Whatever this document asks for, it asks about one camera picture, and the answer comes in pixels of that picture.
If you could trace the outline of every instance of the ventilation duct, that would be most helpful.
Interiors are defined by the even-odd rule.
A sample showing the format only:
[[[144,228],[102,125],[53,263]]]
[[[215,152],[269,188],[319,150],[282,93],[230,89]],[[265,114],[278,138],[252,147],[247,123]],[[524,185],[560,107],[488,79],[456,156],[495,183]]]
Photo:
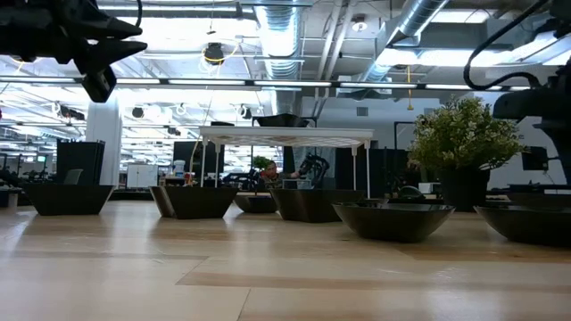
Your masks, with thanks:
[[[408,0],[402,7],[401,15],[384,23],[377,37],[377,48],[380,48],[379,57],[387,45],[410,40],[403,45],[417,45],[420,33],[426,28],[436,14],[449,0]],[[376,59],[359,81],[379,82],[383,80],[391,65],[384,65],[382,60]]]
[[[299,63],[288,58],[295,56],[299,48],[301,11],[293,6],[256,6],[260,22],[260,41],[264,55],[276,60],[266,60],[268,77],[274,80],[298,79]],[[302,93],[276,91],[272,94],[274,113],[301,113]]]

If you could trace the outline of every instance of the black planter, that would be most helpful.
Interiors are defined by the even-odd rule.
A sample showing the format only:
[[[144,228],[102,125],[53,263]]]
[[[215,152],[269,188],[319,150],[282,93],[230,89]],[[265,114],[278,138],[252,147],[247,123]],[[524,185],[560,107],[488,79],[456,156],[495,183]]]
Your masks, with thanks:
[[[151,190],[163,217],[176,219],[222,218],[237,188],[165,186]]]
[[[544,193],[509,193],[509,200],[516,205],[532,209],[571,208],[571,195]]]
[[[474,206],[485,204],[489,170],[446,169],[438,177],[444,204],[454,206],[456,211],[474,211]]]
[[[245,213],[273,213],[277,210],[277,205],[271,196],[264,195],[237,195],[234,203]]]
[[[339,203],[333,207],[360,237],[402,243],[423,241],[454,211],[445,205],[373,202]]]
[[[571,210],[538,210],[519,206],[476,207],[488,224],[511,241],[571,246]]]
[[[113,185],[26,184],[24,192],[41,216],[97,215]]]
[[[283,220],[306,223],[338,222],[341,219],[331,204],[357,202],[364,195],[363,191],[342,190],[272,189],[270,191]]]

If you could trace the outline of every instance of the ceiling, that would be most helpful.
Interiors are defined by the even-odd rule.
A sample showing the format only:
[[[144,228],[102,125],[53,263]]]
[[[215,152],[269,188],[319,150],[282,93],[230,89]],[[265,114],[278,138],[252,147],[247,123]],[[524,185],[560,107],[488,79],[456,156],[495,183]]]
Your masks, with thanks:
[[[329,0],[313,1],[314,5],[303,8],[300,41],[302,47],[296,61],[300,63],[301,79],[315,79],[321,54],[325,44],[325,34],[328,28],[333,28],[330,17],[334,2]],[[455,28],[464,25],[482,25],[488,20],[509,21],[523,8],[533,1],[493,1],[493,0],[453,0],[433,20],[434,34],[440,32],[439,38],[446,39],[446,33],[452,34]],[[133,4],[133,0],[99,1],[102,7],[120,7]],[[397,17],[402,8],[402,0],[394,1],[359,1],[354,14],[364,14],[367,28],[362,31],[348,29],[340,58],[337,59],[333,78],[339,76],[354,76],[363,72],[376,59],[375,39],[384,21]],[[173,11],[168,6],[156,9],[157,4],[163,5],[197,5],[199,11]],[[145,7],[153,10],[145,11],[141,27],[143,34],[134,39],[144,41],[149,46],[140,54],[116,62],[112,65],[118,78],[240,78],[262,79],[267,77],[262,53],[260,34],[257,21],[236,19],[211,19],[208,14],[213,12],[212,2],[196,1],[159,1],[145,3]],[[244,12],[252,12],[250,5],[244,5]],[[109,14],[121,13],[121,19],[134,23],[136,12],[108,10]],[[524,41],[530,38],[529,29],[521,28],[513,37]],[[203,49],[209,43],[221,43],[227,59],[220,66],[209,66],[204,63]],[[541,64],[518,65],[516,67],[474,68],[473,79],[477,82],[489,82],[502,74],[514,70],[528,70],[544,81],[556,67]],[[53,59],[41,59],[34,63],[20,63],[7,56],[0,56],[0,75],[27,77],[78,77],[79,74],[73,63],[59,65]],[[410,70],[392,68],[387,77],[396,82],[422,82],[435,84],[464,84],[462,68],[439,67],[427,65],[411,65]],[[514,80],[511,85],[525,85],[525,82]],[[66,106],[87,116],[89,98],[83,88],[78,86],[39,86],[38,84],[2,84],[0,83],[0,108],[2,122],[26,123],[66,123],[69,120],[58,116],[59,106]],[[120,104],[125,108],[123,130],[123,154],[126,159],[134,159],[138,154],[164,154],[176,139],[194,139],[197,134],[194,128],[204,122],[226,121],[238,126],[251,126],[252,122],[240,116],[240,108],[250,108],[253,116],[270,115],[272,113],[272,92],[261,91],[222,91],[222,90],[189,90],[176,88],[145,87],[116,89]],[[417,92],[413,98],[417,103],[429,98],[443,99],[449,92]],[[400,120],[403,105],[402,98],[408,98],[407,91],[395,91],[385,95],[382,100],[387,107],[382,111],[369,114],[367,121],[355,119],[354,108],[357,104],[352,99],[336,98],[331,93],[324,105],[324,121],[342,124],[349,121],[355,124],[374,123],[384,120]],[[365,105],[378,105],[379,100],[368,100]],[[135,107],[143,108],[145,116],[138,119],[132,116]],[[314,103],[312,98],[304,97],[302,112],[312,114]],[[73,120],[72,127],[54,126],[8,126],[3,125],[4,140],[9,141],[42,141],[51,144],[56,137],[81,139],[85,136],[85,121]],[[187,125],[181,128],[180,136],[168,134],[164,128],[143,128],[145,125],[171,124]],[[129,146],[137,144],[140,148]],[[17,152],[23,146],[4,145],[2,151]]]

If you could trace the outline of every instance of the potted plant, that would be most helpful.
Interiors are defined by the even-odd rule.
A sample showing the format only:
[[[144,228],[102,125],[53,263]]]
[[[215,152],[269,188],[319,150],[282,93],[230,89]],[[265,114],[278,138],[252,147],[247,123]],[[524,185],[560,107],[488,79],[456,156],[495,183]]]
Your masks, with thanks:
[[[271,160],[263,157],[256,156],[252,160],[252,166],[259,170],[261,173],[264,169],[268,167]],[[254,191],[254,196],[244,196],[238,195],[235,198],[236,205],[248,213],[273,213],[277,210],[276,203],[271,198],[271,196],[263,195],[258,196],[258,191],[260,190],[260,176],[258,173],[251,171],[250,173],[250,187],[249,189]]]
[[[259,171],[263,171],[266,167],[271,163],[271,160],[263,157],[263,156],[256,156],[253,158],[252,166]]]
[[[494,119],[480,98],[452,97],[415,124],[410,157],[437,173],[444,202],[460,211],[482,205],[490,170],[524,150],[516,123]]]

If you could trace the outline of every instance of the leaves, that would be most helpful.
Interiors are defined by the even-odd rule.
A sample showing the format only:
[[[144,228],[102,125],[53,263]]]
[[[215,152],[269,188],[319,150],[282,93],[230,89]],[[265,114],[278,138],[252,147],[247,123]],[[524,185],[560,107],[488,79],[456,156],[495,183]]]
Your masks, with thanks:
[[[271,160],[263,157],[263,156],[256,156],[253,158],[253,166],[256,169],[264,170],[266,167],[271,163]]]
[[[494,119],[480,98],[452,97],[416,121],[410,157],[429,169],[496,169],[524,150],[516,123]]]

